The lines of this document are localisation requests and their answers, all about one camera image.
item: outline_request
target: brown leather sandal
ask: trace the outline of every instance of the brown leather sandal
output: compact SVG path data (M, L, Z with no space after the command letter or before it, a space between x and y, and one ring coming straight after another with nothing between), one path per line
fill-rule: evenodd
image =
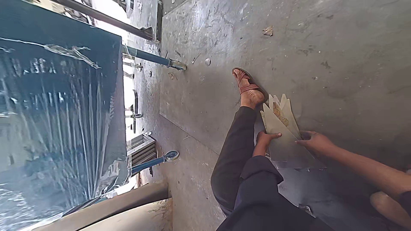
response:
M234 70L235 69L238 69L238 70L240 70L240 71L242 71L242 74L241 75L239 75L239 76L237 76L238 77L238 87L239 87L239 89L240 89L240 95L242 94L242 93L244 93L244 92L246 92L246 91L249 91L249 90L257 90L257 91L260 91L261 93L263 93L263 95L264 95L264 101L263 101L263 103L265 102L265 101L267 101L268 100L268 93L264 90L264 89L262 89L261 87L259 87L259 86L257 86L257 83L255 82L255 80L251 77L251 75L247 72L247 71L245 71L245 70L243 70L243 69L241 69L241 68L239 68L239 67L235 67L235 68L233 68L233 70L231 71L231 73L234 75L237 75L236 73L234 73ZM246 86L242 86L242 87L240 87L240 82L241 82L241 80L242 79L248 79L248 83L250 84L250 85L246 85Z

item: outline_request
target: plastic wrap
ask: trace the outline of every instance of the plastic wrap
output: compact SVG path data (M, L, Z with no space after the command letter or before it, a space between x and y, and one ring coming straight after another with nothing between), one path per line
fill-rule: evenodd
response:
M124 182L121 38L19 0L0 21L0 230L19 230Z

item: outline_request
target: blue metal rod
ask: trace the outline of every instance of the blue metal rod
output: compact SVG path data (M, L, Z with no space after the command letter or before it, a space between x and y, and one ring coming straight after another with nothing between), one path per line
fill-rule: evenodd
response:
M138 173L138 172L140 172L140 171L142 171L146 168L150 168L150 167L152 167L156 164L160 164L160 163L164 163L164 162L165 162L165 159L164 159L164 156L162 156L162 157L159 157L157 159L153 159L153 160L147 161L145 163L138 164L138 165L132 167L132 174Z
M144 51L141 51L141 50L129 47L129 46L123 45L122 52L124 54L128 54L128 55L131 55L131 56L134 56L140 59L144 59L150 62L155 62L161 65L167 66L167 67L169 67L170 65L169 59L166 59L166 58L163 58L157 55L153 55L153 54L150 54L150 53L147 53L147 52L144 52Z

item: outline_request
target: metal bar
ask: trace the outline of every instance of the metal bar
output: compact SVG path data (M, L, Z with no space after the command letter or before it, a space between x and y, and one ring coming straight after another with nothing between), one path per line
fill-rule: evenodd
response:
M140 59L144 59L144 60L147 60L147 61L150 61L150 62L155 62L155 63L161 64L161 65L167 66L167 67L169 67L169 65L170 65L170 60L169 59L166 59L166 58L163 58L163 57L160 57L160 56L157 56L157 55L153 55L153 54L141 51L141 50L137 50L137 49L129 47L129 46L124 46L123 45L121 51L124 54L128 54L128 55L131 55L131 56L134 56L134 57L137 57L137 58L140 58Z
M132 167L132 174L138 173L138 172L140 172L140 171L142 171L146 168L150 168L150 167L152 167L156 164L160 164L160 163L164 163L164 162L165 162L165 159L164 159L164 156L162 156L160 158L156 158L154 160L147 161L146 163L138 164L138 165Z
M73 10L76 10L78 12L81 12L83 14L86 14L90 17L93 17L97 20L109 23L113 26L116 26L118 28L121 28L125 31L128 31L134 35L137 35L139 37L142 37L147 40L153 40L153 34L152 34L152 28L135 28L134 26L131 26L127 23L124 23L122 21L119 21L115 18L112 18L106 14L101 13L98 10L95 10L87 5L78 3L74 0L52 0L53 2L57 2L65 7L71 8Z

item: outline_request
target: wrist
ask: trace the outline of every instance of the wrist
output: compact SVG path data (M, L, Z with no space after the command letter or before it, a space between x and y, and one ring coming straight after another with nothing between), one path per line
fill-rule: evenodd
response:
M327 157L332 157L334 154L336 154L337 152L339 152L341 148L337 147L336 145L331 145L325 148L322 148L321 150L319 150L319 154L327 156Z

